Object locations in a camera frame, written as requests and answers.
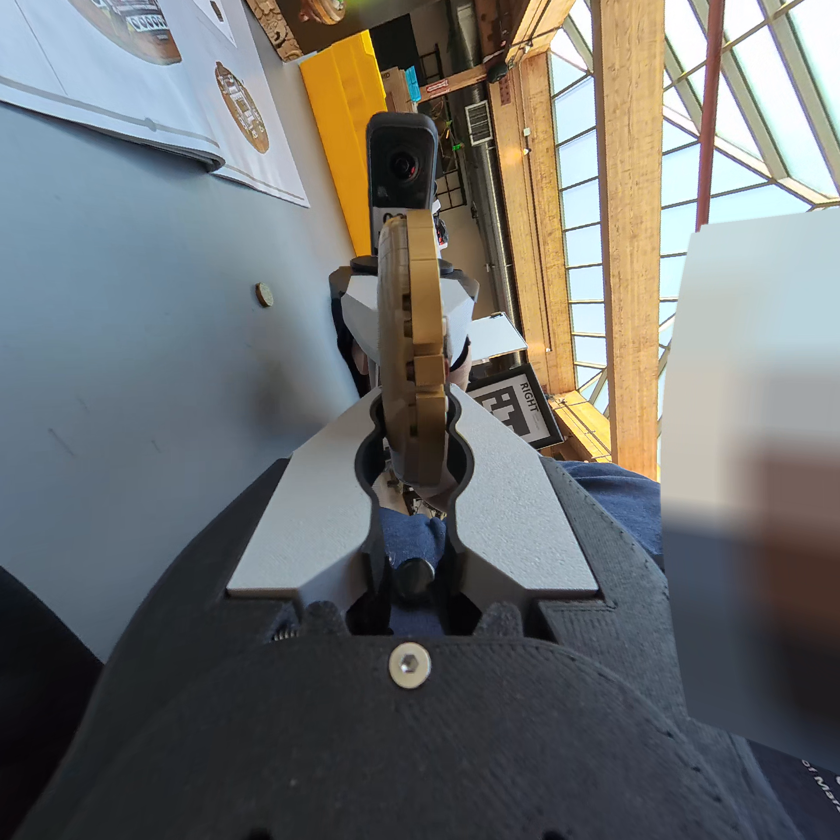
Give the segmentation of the black framed marker sign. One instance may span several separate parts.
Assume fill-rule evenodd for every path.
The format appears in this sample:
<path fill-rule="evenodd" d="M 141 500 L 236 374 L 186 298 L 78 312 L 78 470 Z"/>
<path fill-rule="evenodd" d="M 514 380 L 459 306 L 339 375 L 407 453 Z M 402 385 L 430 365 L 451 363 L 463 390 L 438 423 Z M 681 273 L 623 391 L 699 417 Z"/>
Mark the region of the black framed marker sign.
<path fill-rule="evenodd" d="M 471 381 L 467 393 L 533 448 L 565 443 L 530 363 Z"/>

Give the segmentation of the round tan lego assembly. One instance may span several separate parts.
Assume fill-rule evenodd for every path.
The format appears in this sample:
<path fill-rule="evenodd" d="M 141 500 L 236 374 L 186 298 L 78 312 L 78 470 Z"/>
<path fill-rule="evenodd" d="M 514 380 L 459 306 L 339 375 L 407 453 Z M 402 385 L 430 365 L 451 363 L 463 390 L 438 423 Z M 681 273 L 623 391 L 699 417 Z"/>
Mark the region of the round tan lego assembly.
<path fill-rule="evenodd" d="M 381 404 L 395 474 L 433 488 L 446 457 L 448 324 L 432 213 L 387 220 L 378 246 L 377 318 Z"/>

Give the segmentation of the red pipe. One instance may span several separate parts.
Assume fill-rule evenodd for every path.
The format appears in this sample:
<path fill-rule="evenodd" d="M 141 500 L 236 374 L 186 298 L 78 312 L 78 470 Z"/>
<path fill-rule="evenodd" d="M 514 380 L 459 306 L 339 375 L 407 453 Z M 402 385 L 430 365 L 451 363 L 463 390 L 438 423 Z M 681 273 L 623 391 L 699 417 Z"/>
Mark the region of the red pipe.
<path fill-rule="evenodd" d="M 711 181 L 718 115 L 718 93 L 723 39 L 724 1 L 709 1 L 707 10 L 707 53 L 700 122 L 700 152 L 696 231 L 709 222 Z"/>

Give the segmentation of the skylight windows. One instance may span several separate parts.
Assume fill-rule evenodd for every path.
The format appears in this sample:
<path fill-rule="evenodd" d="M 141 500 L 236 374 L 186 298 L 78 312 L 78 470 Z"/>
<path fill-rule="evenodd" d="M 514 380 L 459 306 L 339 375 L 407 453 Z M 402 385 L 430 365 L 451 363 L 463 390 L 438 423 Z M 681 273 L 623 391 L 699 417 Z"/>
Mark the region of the skylight windows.
<path fill-rule="evenodd" d="M 593 2 L 575 2 L 549 53 L 576 390 L 605 420 L 606 353 Z M 695 231 L 711 2 L 665 2 L 658 420 L 679 287 Z M 727 1 L 711 223 L 838 206 L 838 2 Z"/>

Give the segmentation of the wooden wall beam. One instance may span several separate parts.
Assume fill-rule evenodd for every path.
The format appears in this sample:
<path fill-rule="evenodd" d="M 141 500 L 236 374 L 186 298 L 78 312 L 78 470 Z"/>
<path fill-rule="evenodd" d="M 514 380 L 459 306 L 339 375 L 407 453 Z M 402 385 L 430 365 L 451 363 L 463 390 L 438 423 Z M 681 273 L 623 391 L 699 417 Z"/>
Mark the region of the wooden wall beam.
<path fill-rule="evenodd" d="M 575 389 L 548 50 L 490 86 L 500 182 L 521 331 L 551 395 Z"/>

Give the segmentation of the yellow plastic bin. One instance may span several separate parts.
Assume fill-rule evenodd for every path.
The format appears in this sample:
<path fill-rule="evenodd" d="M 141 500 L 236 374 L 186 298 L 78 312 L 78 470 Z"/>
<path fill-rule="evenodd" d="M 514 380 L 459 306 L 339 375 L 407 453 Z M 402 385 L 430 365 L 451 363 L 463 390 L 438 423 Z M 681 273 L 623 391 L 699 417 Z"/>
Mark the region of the yellow plastic bin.
<path fill-rule="evenodd" d="M 366 127 L 386 110 L 385 90 L 368 30 L 299 65 L 332 181 L 357 256 L 371 253 Z"/>

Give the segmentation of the dark lego set box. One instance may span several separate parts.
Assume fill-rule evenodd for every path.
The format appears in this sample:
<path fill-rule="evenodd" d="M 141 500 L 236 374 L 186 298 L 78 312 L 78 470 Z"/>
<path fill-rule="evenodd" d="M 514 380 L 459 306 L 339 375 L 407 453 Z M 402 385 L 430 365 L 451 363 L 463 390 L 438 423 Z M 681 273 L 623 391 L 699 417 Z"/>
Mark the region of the dark lego set box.
<path fill-rule="evenodd" d="M 283 62 L 329 46 L 347 13 L 344 1 L 247 1 L 247 6 Z"/>

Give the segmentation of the lego instruction booklet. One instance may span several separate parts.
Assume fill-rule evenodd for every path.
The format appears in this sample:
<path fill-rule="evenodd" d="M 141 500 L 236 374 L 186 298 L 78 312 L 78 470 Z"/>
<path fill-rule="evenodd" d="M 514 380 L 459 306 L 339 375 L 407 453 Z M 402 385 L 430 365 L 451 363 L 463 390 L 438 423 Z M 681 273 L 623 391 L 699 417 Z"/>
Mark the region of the lego instruction booklet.
<path fill-rule="evenodd" d="M 310 205 L 239 1 L 2 1 L 1 89 Z"/>

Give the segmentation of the metal air duct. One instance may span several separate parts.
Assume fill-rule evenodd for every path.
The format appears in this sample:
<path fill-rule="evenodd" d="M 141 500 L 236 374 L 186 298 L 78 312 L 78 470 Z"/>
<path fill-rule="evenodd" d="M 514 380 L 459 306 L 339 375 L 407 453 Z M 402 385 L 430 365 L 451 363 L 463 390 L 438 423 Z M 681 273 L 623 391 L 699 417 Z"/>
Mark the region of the metal air duct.
<path fill-rule="evenodd" d="M 456 106 L 458 126 L 465 130 L 465 173 L 469 200 L 477 211 L 479 233 L 486 251 L 487 274 L 494 310 L 505 312 L 516 327 L 521 327 L 516 277 L 512 264 L 508 219 L 501 190 L 501 174 L 496 137 L 493 141 L 473 148 L 469 143 L 465 106 L 481 100 L 490 105 L 491 84 L 487 82 L 485 64 L 503 60 L 499 49 L 482 52 L 480 15 L 475 2 L 449 2 L 449 22 L 452 25 L 453 65 L 458 70 L 472 71 L 479 79 L 451 94 Z"/>

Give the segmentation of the short wooden crossbeam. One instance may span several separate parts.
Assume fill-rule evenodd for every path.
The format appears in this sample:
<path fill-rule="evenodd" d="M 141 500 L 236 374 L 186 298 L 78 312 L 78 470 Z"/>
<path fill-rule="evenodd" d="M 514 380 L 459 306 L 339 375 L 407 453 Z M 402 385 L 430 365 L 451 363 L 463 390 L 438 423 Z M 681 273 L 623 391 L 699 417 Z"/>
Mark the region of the short wooden crossbeam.
<path fill-rule="evenodd" d="M 612 463 L 610 422 L 577 391 L 549 395 L 563 442 L 551 448 L 552 457 L 566 461 Z"/>

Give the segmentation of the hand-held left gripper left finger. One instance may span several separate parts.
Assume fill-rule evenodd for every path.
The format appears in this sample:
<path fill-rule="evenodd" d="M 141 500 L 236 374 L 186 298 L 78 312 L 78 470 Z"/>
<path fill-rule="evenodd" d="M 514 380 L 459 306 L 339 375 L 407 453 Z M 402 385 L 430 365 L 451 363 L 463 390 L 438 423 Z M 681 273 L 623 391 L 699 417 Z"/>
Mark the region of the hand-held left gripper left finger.
<path fill-rule="evenodd" d="M 357 601 L 381 589 L 385 550 L 373 485 L 385 467 L 383 437 L 375 388 L 292 454 L 229 595 Z"/>

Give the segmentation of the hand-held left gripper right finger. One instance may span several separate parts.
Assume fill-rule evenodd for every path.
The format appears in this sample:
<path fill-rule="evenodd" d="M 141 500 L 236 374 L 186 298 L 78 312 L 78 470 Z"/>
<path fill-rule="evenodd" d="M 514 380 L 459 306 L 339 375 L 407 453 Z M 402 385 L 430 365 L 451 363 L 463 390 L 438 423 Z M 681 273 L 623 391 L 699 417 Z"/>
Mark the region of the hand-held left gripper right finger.
<path fill-rule="evenodd" d="M 453 392 L 451 447 L 466 473 L 451 498 L 455 592 L 468 599 L 585 599 L 592 569 L 538 452 L 468 394 Z"/>

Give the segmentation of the person's right hand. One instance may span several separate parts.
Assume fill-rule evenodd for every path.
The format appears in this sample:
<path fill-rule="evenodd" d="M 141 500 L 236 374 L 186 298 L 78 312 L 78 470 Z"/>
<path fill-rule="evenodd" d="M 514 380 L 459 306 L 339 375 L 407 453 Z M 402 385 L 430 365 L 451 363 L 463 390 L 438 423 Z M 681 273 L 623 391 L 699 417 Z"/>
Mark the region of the person's right hand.
<path fill-rule="evenodd" d="M 375 363 L 362 350 L 355 339 L 351 340 L 350 359 L 353 381 L 357 386 L 360 396 L 364 396 L 376 385 L 377 373 L 375 371 Z M 447 383 L 457 385 L 461 390 L 466 391 L 472 365 L 471 360 L 471 341 L 467 337 L 460 356 L 447 368 Z"/>

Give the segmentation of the white board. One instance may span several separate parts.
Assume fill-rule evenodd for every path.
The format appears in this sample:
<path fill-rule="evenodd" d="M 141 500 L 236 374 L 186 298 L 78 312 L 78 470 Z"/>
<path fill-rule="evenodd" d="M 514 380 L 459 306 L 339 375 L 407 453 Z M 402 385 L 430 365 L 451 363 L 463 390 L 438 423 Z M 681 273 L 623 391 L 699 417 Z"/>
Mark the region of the white board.
<path fill-rule="evenodd" d="M 473 364 L 528 348 L 525 339 L 503 311 L 473 320 L 469 324 L 468 337 Z"/>

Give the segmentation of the thick wooden post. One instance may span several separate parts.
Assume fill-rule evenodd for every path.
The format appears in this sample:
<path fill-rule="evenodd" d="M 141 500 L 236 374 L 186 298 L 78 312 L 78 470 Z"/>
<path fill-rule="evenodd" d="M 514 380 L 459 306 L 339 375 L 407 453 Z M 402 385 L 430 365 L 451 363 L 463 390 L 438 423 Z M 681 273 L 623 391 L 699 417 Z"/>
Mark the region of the thick wooden post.
<path fill-rule="evenodd" d="M 656 479 L 665 2 L 591 15 L 612 461 Z"/>

